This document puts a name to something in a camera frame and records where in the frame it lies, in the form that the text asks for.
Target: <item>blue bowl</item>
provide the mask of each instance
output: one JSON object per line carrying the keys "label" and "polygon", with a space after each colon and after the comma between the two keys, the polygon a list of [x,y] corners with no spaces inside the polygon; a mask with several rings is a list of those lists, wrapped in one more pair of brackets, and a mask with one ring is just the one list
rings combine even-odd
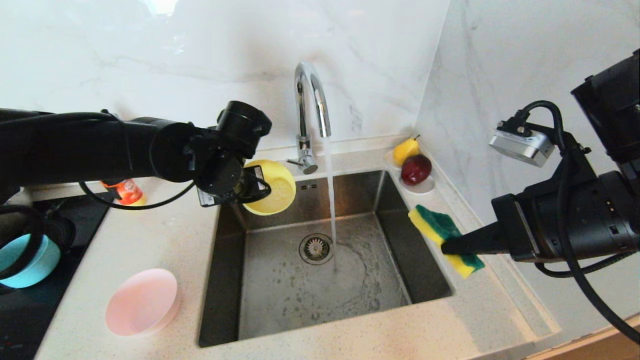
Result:
{"label": "blue bowl", "polygon": [[[27,247],[31,234],[22,235],[0,249],[0,269],[11,266]],[[14,276],[0,280],[0,284],[12,288],[26,288],[47,277],[60,261],[60,249],[47,237],[42,236],[42,244],[31,262]]]}

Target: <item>drain strainer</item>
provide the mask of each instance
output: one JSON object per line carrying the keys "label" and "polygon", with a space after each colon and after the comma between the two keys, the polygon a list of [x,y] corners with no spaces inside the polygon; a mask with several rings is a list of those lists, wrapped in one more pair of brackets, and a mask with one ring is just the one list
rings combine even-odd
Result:
{"label": "drain strainer", "polygon": [[320,265],[333,256],[333,241],[325,234],[311,234],[300,242],[300,257],[311,265]]}

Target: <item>yellow bowl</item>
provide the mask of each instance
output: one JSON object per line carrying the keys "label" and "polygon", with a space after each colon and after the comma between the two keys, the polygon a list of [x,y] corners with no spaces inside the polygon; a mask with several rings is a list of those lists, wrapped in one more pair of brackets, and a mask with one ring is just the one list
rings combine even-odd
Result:
{"label": "yellow bowl", "polygon": [[296,197],[296,182],[293,175],[281,163],[271,160],[256,160],[244,167],[260,165],[264,180],[271,187],[271,193],[264,199],[243,204],[244,208],[256,215],[277,214],[288,208]]}

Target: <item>yellow green sponge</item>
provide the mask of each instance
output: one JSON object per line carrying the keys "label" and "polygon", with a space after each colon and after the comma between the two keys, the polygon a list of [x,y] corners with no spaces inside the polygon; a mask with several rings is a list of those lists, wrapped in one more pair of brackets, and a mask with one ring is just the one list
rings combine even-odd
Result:
{"label": "yellow green sponge", "polygon": [[[430,211],[422,205],[409,211],[409,219],[424,236],[433,240],[438,246],[442,246],[445,241],[454,241],[462,236],[449,215]],[[484,268],[484,263],[475,254],[445,254],[445,258],[463,279]]]}

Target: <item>marble wall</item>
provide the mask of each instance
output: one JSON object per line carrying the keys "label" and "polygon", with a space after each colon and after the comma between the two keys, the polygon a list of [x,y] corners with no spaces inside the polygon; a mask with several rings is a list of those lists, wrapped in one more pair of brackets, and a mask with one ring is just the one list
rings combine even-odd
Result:
{"label": "marble wall", "polygon": [[0,107],[211,126],[241,100],[274,122],[260,148],[293,146],[293,74],[307,60],[323,80],[334,140],[409,133],[448,4],[3,1]]}
{"label": "marble wall", "polygon": [[[415,131],[488,224],[495,221],[492,198],[548,179],[559,163],[557,151],[540,169],[488,145],[496,123],[532,101],[560,107],[565,130],[593,149],[588,158],[596,172],[616,168],[570,91],[638,47],[636,0],[452,0]],[[551,125],[544,109],[529,121]],[[589,276],[621,315],[640,311],[639,258]],[[545,277],[530,264],[518,267],[556,315],[565,339],[606,324],[573,281]]]}

